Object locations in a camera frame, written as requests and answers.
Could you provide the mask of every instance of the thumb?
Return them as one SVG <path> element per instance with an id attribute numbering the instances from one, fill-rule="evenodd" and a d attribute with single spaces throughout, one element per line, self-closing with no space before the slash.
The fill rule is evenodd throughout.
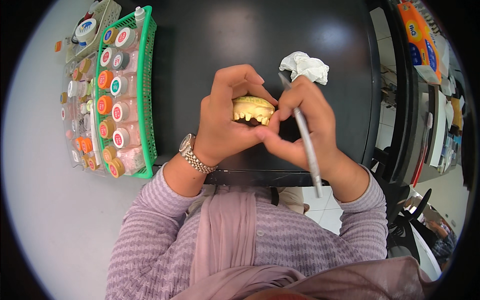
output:
<path id="1" fill-rule="evenodd" d="M 278 134 L 263 125 L 255 127 L 254 131 L 268 152 L 301 168 L 306 168 L 306 157 L 301 143 L 294 144 L 282 140 Z"/>

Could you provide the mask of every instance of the metal watch band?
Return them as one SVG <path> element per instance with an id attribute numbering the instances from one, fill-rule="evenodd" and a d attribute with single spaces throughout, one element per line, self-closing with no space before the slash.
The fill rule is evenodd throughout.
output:
<path id="1" fill-rule="evenodd" d="M 193 154 L 192 150 L 189 149 L 188 151 L 185 152 L 185 156 L 184 158 L 188 161 L 189 164 L 192 165 L 192 167 L 195 168 L 195 170 L 199 171 L 199 172 L 202 172 L 202 173 L 205 173 L 205 174 L 209 174 L 209 173 L 212 173 L 213 171 L 216 170 L 216 167 L 209 167 L 209 166 L 206 166 L 204 165 L 196 156 L 195 154 Z"/>

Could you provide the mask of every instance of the orange tissue box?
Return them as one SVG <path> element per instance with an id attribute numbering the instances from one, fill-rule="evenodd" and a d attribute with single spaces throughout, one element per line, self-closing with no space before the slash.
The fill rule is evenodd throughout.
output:
<path id="1" fill-rule="evenodd" d="M 433 33 L 427 22 L 410 2 L 397 5 L 408 36 L 408 48 L 413 65 L 430 84 L 440 84 L 438 52 Z"/>

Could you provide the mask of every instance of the gray bottle cap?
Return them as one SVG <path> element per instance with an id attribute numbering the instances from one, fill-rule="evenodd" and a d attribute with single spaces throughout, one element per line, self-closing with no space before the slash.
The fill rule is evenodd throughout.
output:
<path id="1" fill-rule="evenodd" d="M 130 62 L 130 55 L 128 53 L 119 51 L 112 61 L 112 67 L 115 70 L 124 70 Z"/>

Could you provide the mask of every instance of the watch face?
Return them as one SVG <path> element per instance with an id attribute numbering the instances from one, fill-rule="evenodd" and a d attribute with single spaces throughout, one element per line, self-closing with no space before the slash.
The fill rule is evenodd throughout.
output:
<path id="1" fill-rule="evenodd" d="M 180 148 L 179 148 L 180 152 L 182 152 L 187 148 L 187 146 L 190 144 L 191 139 L 192 139 L 192 134 L 191 133 L 187 134 L 187 136 L 180 143 Z"/>

